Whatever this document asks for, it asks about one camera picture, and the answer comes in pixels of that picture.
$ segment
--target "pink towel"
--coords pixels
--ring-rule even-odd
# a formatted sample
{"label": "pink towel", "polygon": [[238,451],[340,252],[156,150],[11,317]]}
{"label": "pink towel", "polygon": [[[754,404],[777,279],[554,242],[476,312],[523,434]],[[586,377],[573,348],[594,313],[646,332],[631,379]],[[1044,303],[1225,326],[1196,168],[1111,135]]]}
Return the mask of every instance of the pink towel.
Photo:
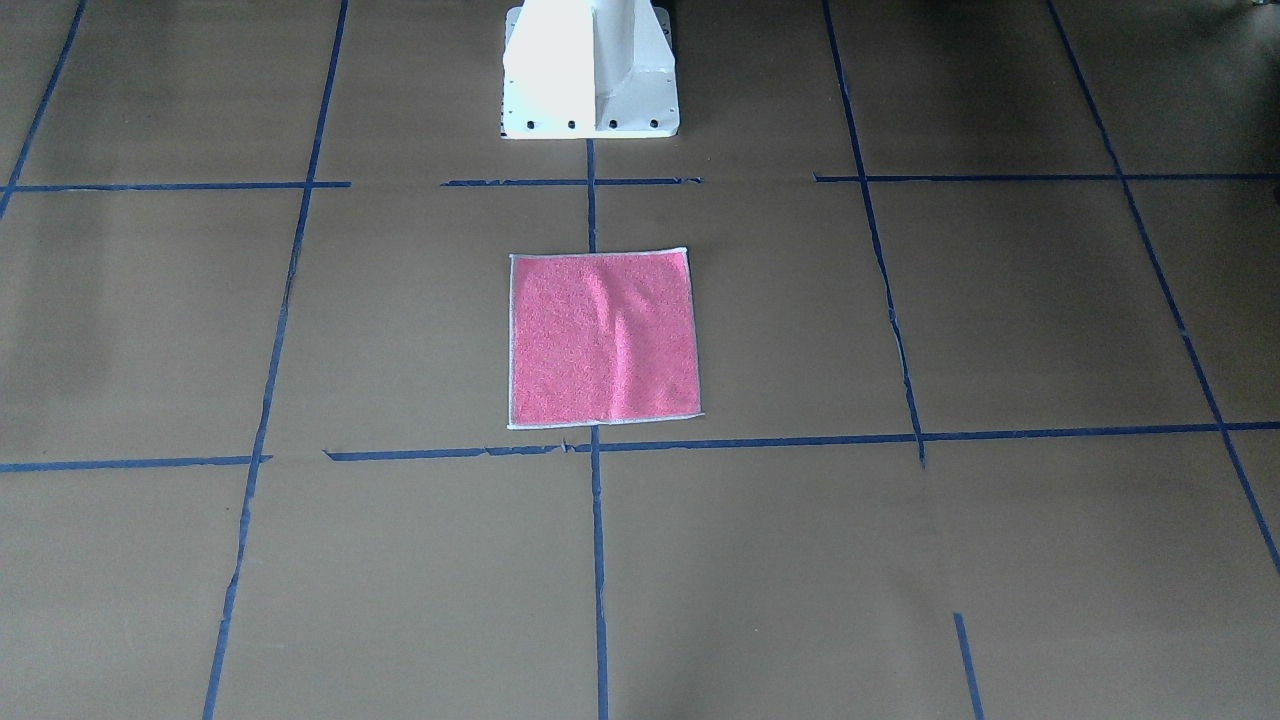
{"label": "pink towel", "polygon": [[684,247],[511,256],[511,429],[701,415]]}

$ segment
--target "pink cloth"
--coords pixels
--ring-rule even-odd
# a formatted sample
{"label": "pink cloth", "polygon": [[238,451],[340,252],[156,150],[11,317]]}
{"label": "pink cloth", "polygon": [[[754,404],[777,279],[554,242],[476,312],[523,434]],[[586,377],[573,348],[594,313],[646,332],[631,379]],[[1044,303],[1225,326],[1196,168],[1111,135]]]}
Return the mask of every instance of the pink cloth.
{"label": "pink cloth", "polygon": [[684,247],[511,256],[507,427],[701,414]]}

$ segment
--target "gray floor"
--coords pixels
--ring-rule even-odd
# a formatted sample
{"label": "gray floor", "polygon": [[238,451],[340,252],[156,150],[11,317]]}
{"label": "gray floor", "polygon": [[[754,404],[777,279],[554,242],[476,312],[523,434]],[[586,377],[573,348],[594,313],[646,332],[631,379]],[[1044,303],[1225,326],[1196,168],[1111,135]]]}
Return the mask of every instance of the gray floor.
{"label": "gray floor", "polygon": [[[1280,6],[682,0],[588,146],[511,4],[0,4],[0,716],[1280,716]],[[707,414],[506,430],[593,232]]]}

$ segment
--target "blue grid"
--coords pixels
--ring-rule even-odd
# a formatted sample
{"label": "blue grid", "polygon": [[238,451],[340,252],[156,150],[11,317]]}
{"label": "blue grid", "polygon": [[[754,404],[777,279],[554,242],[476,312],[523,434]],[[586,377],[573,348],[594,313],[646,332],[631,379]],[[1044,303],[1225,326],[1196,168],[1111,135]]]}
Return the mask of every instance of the blue grid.
{"label": "blue grid", "polygon": [[[197,465],[219,466],[247,466],[247,482],[243,497],[243,506],[239,521],[239,539],[236,557],[236,570],[227,588],[223,616],[219,624],[219,637],[215,648],[214,661],[210,670],[209,688],[206,692],[204,717],[211,720],[215,711],[221,666],[225,657],[228,634],[234,611],[236,593],[239,582],[239,573],[243,566],[244,547],[251,519],[251,502],[255,495],[259,469],[270,460],[270,455],[264,452],[268,424],[270,420],[271,400],[275,382],[279,373],[280,356],[283,351],[284,334],[288,324],[289,301],[297,273],[298,256],[305,237],[307,215],[310,211],[311,193],[314,190],[347,188],[349,182],[317,181],[316,168],[320,149],[324,140],[325,119],[329,101],[333,94],[334,77],[338,68],[338,59],[342,47],[343,29],[346,26],[349,0],[339,0],[339,10],[334,29],[333,47],[329,59],[329,69],[325,78],[324,95],[320,104],[315,136],[311,149],[307,176],[303,181],[292,182],[210,182],[210,183],[122,183],[122,184],[22,184],[20,177],[23,167],[29,155],[40,129],[41,120],[49,108],[58,86],[59,78],[67,64],[67,59],[74,45],[81,22],[83,19],[88,0],[79,0],[65,42],[59,54],[58,61],[50,76],[49,83],[41,97],[28,132],[23,140],[22,149],[9,181],[0,195],[0,219],[8,210],[10,199],[17,193],[32,192],[122,192],[122,191],[225,191],[225,190],[301,190],[302,201],[298,210],[297,227],[293,237],[293,246],[289,265],[285,275],[284,297],[280,302],[275,340],[271,351],[268,380],[262,396],[262,410],[255,436],[251,455],[242,456],[209,456],[209,457],[155,457],[155,459],[127,459],[127,460],[64,460],[49,462],[9,462],[0,464],[0,473],[42,473],[42,471],[69,471],[69,470],[97,470],[97,469],[141,469],[141,468],[183,468]],[[700,441],[653,441],[653,442],[602,442],[598,425],[590,428],[590,442],[582,445],[531,445],[509,447],[458,447],[458,448],[429,448],[429,450],[390,450],[390,451],[365,451],[365,452],[326,452],[328,457],[337,462],[364,462],[364,461],[396,461],[396,460],[428,460],[442,457],[480,457],[480,456],[516,456],[516,455],[545,455],[553,452],[582,452],[590,455],[591,466],[591,503],[594,519],[594,564],[595,564],[595,611],[596,611],[596,661],[598,661],[598,714],[600,720],[608,719],[608,650],[605,639],[604,618],[604,525],[602,512],[602,471],[600,456],[607,452],[637,452],[637,451],[669,451],[669,450],[732,450],[732,448],[763,448],[763,447],[813,447],[813,446],[850,446],[850,445],[881,445],[881,443],[913,443],[916,446],[922,464],[925,461],[925,446],[932,442],[972,442],[991,439],[1029,439],[1029,438],[1070,438],[1070,437],[1114,437],[1114,436],[1149,436],[1149,434],[1179,434],[1179,433],[1215,433],[1222,443],[1231,460],[1233,469],[1240,487],[1248,500],[1251,514],[1258,527],[1263,543],[1271,556],[1277,571],[1280,571],[1280,552],[1276,550],[1266,518],[1257,502],[1252,484],[1236,454],[1231,433],[1236,432],[1275,432],[1280,430],[1280,420],[1229,423],[1224,419],[1219,409],[1213,391],[1203,372],[1196,346],[1187,329],[1178,302],[1170,288],[1155,246],[1147,232],[1142,213],[1133,196],[1132,182],[1196,182],[1196,181],[1275,181],[1280,179],[1280,173],[1166,173],[1166,174],[1128,174],[1121,168],[1115,152],[1111,137],[1103,123],[1101,111],[1094,102],[1089,90],[1085,73],[1082,69],[1075,51],[1071,46],[1069,33],[1062,24],[1053,0],[1046,0],[1046,9],[1053,20],[1053,26],[1062,41],[1062,49],[1070,60],[1080,91],[1088,104],[1089,111],[1097,126],[1100,138],[1111,158],[1114,173],[1111,174],[956,174],[956,176],[890,176],[869,174],[863,163],[861,146],[858,137],[852,102],[849,86],[845,78],[845,68],[840,56],[840,46],[836,38],[835,24],[831,17],[829,0],[822,0],[826,31],[831,44],[832,60],[837,85],[847,123],[850,149],[856,165],[856,176],[818,176],[817,183],[856,183],[860,188],[863,205],[870,231],[873,250],[884,284],[886,306],[890,328],[895,336],[899,357],[902,369],[902,383],[905,391],[906,410],[911,419],[911,433],[892,434],[859,434],[859,436],[822,436],[822,437],[768,437],[768,438],[731,438],[731,439],[700,439]],[[595,174],[595,146],[593,141],[586,141],[586,177],[585,178],[506,178],[506,179],[452,179],[442,183],[445,187],[530,187],[530,186],[576,186],[588,191],[588,247],[590,252],[596,251],[596,188],[602,186],[671,186],[671,184],[698,184],[703,183],[701,177],[654,177],[654,178],[598,178]],[[916,413],[914,392],[910,380],[910,370],[904,342],[904,329],[899,322],[895,306],[888,268],[883,259],[881,238],[876,223],[874,204],[872,201],[870,186],[876,183],[902,183],[902,182],[1116,182],[1123,188],[1130,214],[1133,217],[1143,247],[1151,261],[1152,272],[1160,283],[1161,291],[1181,334],[1187,350],[1188,360],[1192,364],[1197,379],[1204,395],[1206,404],[1213,418],[1213,423],[1197,424],[1167,424],[1167,425],[1125,425],[1125,427],[1092,427],[1092,428],[1029,428],[1029,429],[996,429],[977,432],[940,433],[925,432]],[[964,616],[954,614],[956,635],[960,646],[964,671],[968,680],[973,714],[977,720],[983,720],[984,712],[978,691],[974,660],[969,646],[969,635],[965,629]]]}

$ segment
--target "white metal bracket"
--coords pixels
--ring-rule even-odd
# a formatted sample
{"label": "white metal bracket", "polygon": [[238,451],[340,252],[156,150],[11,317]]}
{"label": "white metal bracket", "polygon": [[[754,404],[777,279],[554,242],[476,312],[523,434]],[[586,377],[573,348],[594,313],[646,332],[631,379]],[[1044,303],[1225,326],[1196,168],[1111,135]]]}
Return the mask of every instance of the white metal bracket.
{"label": "white metal bracket", "polygon": [[676,135],[671,47],[671,17],[650,0],[525,0],[507,13],[502,135]]}

